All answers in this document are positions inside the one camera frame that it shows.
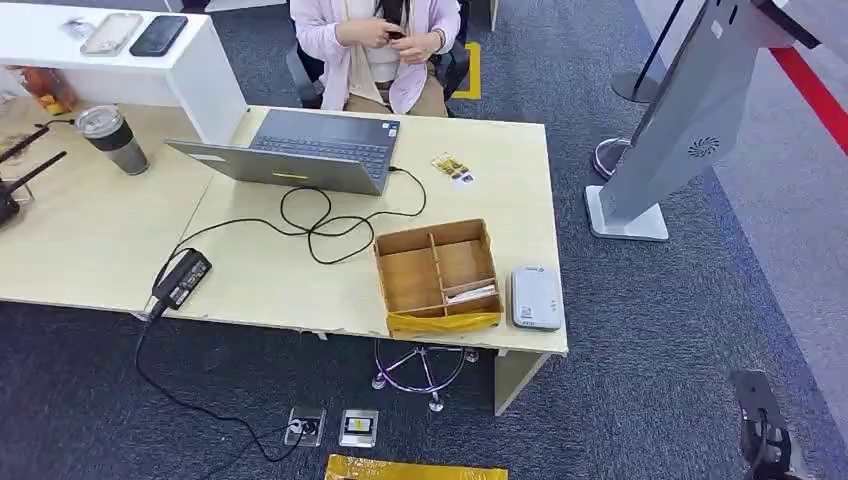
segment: phone case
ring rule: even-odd
[[[130,53],[136,57],[164,56],[187,23],[188,19],[181,15],[160,15],[154,18],[130,47]]]
[[[141,15],[137,13],[111,13],[97,27],[97,30],[80,47],[80,53],[86,56],[114,57],[141,25]]]

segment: yellow tape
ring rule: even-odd
[[[500,313],[462,313],[432,318],[390,313],[386,318],[386,326],[392,333],[448,333],[479,330],[497,325],[500,320]]]
[[[465,44],[468,50],[468,90],[457,90],[451,98],[460,100],[480,100],[483,97],[483,71],[480,68],[482,47],[477,42]]]
[[[441,467],[330,455],[325,480],[507,480],[500,468]]]

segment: paper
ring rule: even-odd
[[[433,160],[433,166],[442,173],[451,177],[457,185],[470,185],[474,183],[474,175],[471,169],[460,163],[453,155],[443,153]]]
[[[448,305],[452,303],[465,302],[468,300],[474,300],[475,298],[488,297],[489,295],[495,294],[495,286],[488,285],[485,287],[475,288],[474,290],[469,290],[465,293],[460,293],[459,295],[455,295],[453,297],[448,297]]]

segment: floor outlet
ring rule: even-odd
[[[289,425],[300,422],[298,428],[286,430],[284,443],[298,447],[317,447],[321,445],[321,436],[324,433],[324,420],[327,411],[323,408],[294,407],[289,414]]]

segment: white desk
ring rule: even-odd
[[[35,202],[0,228],[0,299],[138,312],[171,247],[182,236],[212,177],[205,166],[162,144],[196,138],[176,108],[122,106],[151,165],[130,177],[68,125],[53,125],[0,176],[20,176],[60,150],[68,156],[30,182]],[[20,99],[0,136],[35,131],[49,117]]]
[[[83,18],[99,25],[110,13],[141,15],[142,24],[114,57],[85,56],[82,40],[60,27]],[[200,138],[226,143],[247,109],[210,17],[185,15],[188,24],[162,57],[134,57],[130,46],[157,12],[0,3],[0,65],[56,68],[86,101],[178,106]],[[0,67],[0,76],[9,74]]]
[[[267,109],[254,107],[236,133],[234,143],[247,145]],[[362,115],[385,118],[380,115]],[[500,288],[513,268],[541,264],[558,268],[554,212],[545,129],[542,125],[393,117],[402,123],[393,164],[410,170],[427,189],[428,205],[421,216],[378,217],[377,233],[484,218]],[[450,152],[465,162],[477,181],[454,185],[430,161]],[[283,226],[279,202],[286,187],[241,183],[216,174],[186,235],[226,220],[259,217]],[[300,192],[287,214],[303,224],[325,208],[318,194]],[[382,197],[329,193],[333,215],[365,215],[377,210],[415,211],[421,192],[413,180],[394,173]],[[336,240],[317,239],[319,256],[334,258],[367,241],[360,232]],[[168,315],[286,328],[388,338],[386,311],[380,296],[376,260],[371,249],[333,266],[316,263],[304,238],[282,237],[257,224],[228,226],[199,237],[191,245],[213,263],[209,275],[186,305]],[[504,318],[496,328],[433,337],[419,341],[498,349],[497,414],[512,402],[524,384],[552,353],[567,350],[565,328],[554,333],[523,330]]]

